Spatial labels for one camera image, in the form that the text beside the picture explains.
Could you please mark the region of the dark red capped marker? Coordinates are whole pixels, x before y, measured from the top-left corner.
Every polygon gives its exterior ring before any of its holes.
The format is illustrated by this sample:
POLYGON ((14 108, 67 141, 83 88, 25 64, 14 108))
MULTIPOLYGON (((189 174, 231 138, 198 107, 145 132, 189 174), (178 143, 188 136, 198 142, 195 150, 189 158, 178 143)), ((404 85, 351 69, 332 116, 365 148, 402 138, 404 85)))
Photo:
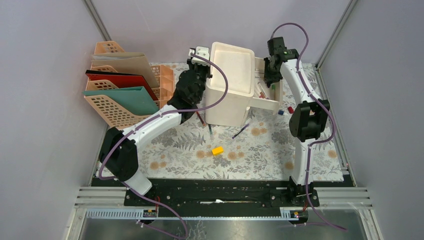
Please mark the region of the dark red capped marker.
POLYGON ((264 99, 269 99, 268 95, 266 94, 265 90, 263 89, 262 85, 260 83, 257 83, 257 88, 259 89, 260 95, 264 99))

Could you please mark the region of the white top drawer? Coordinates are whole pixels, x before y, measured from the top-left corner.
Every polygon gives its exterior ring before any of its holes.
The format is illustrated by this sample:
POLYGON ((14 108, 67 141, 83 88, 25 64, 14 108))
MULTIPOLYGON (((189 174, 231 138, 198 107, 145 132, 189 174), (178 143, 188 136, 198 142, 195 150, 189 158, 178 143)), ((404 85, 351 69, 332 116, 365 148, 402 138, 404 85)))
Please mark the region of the white top drawer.
POLYGON ((264 82, 264 68, 264 59, 255 57, 253 97, 249 101, 248 106, 268 110, 271 111, 273 115, 276 115, 283 104, 283 81, 280 80, 279 82, 272 84, 275 85, 275 90, 272 90, 271 87, 268 88, 264 82), (261 84, 268 96, 268 99, 262 98, 257 83, 261 84))

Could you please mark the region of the white three-drawer cabinet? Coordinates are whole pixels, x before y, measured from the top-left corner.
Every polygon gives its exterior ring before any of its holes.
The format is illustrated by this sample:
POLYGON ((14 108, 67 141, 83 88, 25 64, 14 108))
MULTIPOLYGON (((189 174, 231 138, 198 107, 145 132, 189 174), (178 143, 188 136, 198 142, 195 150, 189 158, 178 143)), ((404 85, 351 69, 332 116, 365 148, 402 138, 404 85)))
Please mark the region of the white three-drawer cabinet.
POLYGON ((219 104, 205 110, 205 121, 211 125, 244 126, 254 95, 255 53, 248 48, 214 42, 210 61, 225 74, 228 91, 219 104))

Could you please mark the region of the red marker cap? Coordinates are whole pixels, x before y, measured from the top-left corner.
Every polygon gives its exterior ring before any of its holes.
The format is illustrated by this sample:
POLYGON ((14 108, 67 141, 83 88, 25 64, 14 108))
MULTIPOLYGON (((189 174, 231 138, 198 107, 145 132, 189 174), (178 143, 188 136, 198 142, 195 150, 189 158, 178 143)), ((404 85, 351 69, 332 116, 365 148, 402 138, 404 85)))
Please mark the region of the red marker cap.
POLYGON ((290 114, 293 114, 293 113, 294 113, 294 109, 293 109, 291 106, 289 106, 289 107, 287 108, 287 110, 288 110, 288 112, 289 112, 290 114))

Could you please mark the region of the teal folder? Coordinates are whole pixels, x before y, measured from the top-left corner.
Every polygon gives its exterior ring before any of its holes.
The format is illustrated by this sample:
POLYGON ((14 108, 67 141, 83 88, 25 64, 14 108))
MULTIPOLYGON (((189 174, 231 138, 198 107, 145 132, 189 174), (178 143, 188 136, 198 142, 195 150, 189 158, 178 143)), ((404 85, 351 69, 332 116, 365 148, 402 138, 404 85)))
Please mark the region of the teal folder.
POLYGON ((159 110, 159 107, 143 86, 91 91, 86 90, 83 91, 82 94, 86 97, 98 95, 107 96, 137 116, 152 115, 159 110))

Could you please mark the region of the beige notebook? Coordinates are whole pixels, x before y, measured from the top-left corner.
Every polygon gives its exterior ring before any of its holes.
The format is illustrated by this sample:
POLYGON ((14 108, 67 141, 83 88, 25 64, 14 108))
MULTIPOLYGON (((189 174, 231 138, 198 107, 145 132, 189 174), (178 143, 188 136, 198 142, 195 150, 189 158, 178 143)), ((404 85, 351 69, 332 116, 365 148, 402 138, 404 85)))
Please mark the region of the beige notebook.
POLYGON ((160 84, 151 69, 151 65, 142 52, 112 52, 91 55, 93 67, 111 66, 119 73, 142 75, 151 88, 160 84))

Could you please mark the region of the red ring binder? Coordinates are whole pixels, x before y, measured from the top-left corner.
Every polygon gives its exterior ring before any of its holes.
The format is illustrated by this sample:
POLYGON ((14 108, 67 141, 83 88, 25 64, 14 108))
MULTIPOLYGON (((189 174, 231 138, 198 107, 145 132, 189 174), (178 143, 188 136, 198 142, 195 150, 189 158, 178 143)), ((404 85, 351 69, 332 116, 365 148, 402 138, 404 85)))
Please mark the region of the red ring binder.
POLYGON ((85 74, 89 78, 89 90, 97 91, 144 87, 154 101, 159 100, 151 86, 142 75, 97 70, 86 70, 85 74))

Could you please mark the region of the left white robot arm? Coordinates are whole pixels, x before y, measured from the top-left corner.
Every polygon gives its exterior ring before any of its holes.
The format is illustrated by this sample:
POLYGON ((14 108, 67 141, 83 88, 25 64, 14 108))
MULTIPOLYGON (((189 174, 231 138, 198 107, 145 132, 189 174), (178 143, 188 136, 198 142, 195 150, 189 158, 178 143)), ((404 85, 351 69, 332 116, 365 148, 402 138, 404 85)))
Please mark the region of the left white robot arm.
POLYGON ((97 177, 107 180, 104 170, 111 172, 109 179, 120 181, 136 191, 136 199, 144 206, 152 204, 155 192, 151 181, 142 173, 138 153, 154 138, 172 129, 200 110, 199 104, 210 77, 210 50, 197 46, 189 50, 188 70, 180 73, 173 96, 156 113, 119 130, 107 130, 99 153, 97 177))

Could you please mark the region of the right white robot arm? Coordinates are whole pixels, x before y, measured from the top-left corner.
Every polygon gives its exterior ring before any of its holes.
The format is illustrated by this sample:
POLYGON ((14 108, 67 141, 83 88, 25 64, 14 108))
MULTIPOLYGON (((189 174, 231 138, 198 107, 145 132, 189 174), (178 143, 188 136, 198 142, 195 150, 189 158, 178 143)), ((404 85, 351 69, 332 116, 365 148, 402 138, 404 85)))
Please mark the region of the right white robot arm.
POLYGON ((283 37, 267 41, 269 57, 264 59, 264 82, 272 88, 279 80, 286 80, 295 100, 296 108, 289 120, 289 130, 295 138, 295 161, 285 193, 287 201, 299 206, 308 201, 314 191, 309 171, 312 165, 313 142, 326 128, 330 104, 314 96, 306 81, 296 49, 286 47, 283 37))

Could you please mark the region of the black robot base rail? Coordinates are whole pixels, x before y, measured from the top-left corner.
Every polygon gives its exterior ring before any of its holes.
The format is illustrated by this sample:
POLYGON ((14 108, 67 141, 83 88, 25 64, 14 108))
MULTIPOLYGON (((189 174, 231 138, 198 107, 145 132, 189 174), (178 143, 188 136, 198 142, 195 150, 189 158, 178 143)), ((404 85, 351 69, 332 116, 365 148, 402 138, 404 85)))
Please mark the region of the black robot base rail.
POLYGON ((145 195, 182 217, 276 217, 280 207, 303 210, 305 196, 288 193, 287 180, 152 178, 145 195))

